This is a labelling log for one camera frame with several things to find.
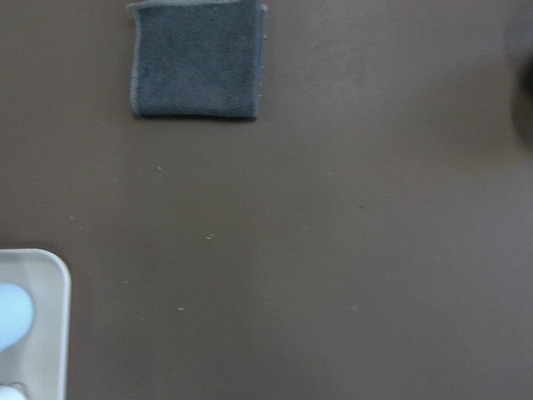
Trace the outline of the blue cup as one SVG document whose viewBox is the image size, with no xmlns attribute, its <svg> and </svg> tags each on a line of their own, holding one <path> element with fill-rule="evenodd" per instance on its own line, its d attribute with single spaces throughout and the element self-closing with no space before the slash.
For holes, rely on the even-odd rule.
<svg viewBox="0 0 533 400">
<path fill-rule="evenodd" d="M 18 285 L 1 283 L 1 351 L 22 340 L 33 323 L 34 306 L 30 295 Z"/>
</svg>

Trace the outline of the pale yellow cup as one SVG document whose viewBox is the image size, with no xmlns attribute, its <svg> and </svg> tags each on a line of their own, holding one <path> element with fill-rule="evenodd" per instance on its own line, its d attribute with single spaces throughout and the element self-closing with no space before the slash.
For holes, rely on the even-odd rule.
<svg viewBox="0 0 533 400">
<path fill-rule="evenodd" d="M 0 400 L 26 400 L 26 397 L 14 387 L 1 386 Z"/>
</svg>

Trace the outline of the cream rabbit tray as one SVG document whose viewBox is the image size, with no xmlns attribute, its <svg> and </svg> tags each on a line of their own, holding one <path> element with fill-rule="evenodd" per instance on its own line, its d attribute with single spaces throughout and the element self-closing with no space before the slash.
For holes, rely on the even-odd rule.
<svg viewBox="0 0 533 400">
<path fill-rule="evenodd" d="M 23 288 L 34 306 L 26 336 L 1 351 L 1 386 L 16 388 L 26 399 L 64 399 L 71 304 L 66 264 L 42 249 L 3 249 L 1 283 Z"/>
</svg>

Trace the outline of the grey folded cloth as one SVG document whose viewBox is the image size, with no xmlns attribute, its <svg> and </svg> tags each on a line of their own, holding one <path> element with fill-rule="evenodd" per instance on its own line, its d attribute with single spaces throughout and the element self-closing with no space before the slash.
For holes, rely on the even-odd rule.
<svg viewBox="0 0 533 400">
<path fill-rule="evenodd" d="M 136 28 L 130 84 L 136 115 L 258 116 L 264 2 L 142 1 L 127 8 Z"/>
</svg>

